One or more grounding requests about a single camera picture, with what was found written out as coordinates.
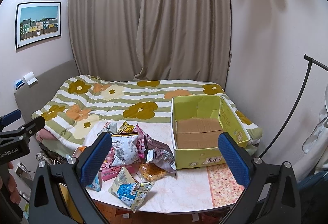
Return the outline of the person's left hand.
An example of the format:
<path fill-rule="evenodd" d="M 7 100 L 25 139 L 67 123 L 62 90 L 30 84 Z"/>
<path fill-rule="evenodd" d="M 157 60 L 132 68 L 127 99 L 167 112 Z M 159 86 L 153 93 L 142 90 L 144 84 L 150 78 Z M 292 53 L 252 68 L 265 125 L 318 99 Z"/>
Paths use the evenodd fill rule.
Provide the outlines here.
<path fill-rule="evenodd" d="M 14 179 L 14 177 L 9 174 L 9 180 L 8 180 L 8 190 L 11 194 L 10 198 L 11 198 L 11 201 L 13 203 L 16 203 L 16 204 L 19 204 L 20 201 L 21 201 L 21 197 L 19 195 L 19 192 L 18 192 L 18 189 L 17 189 L 17 184 L 16 184 L 16 181 Z"/>

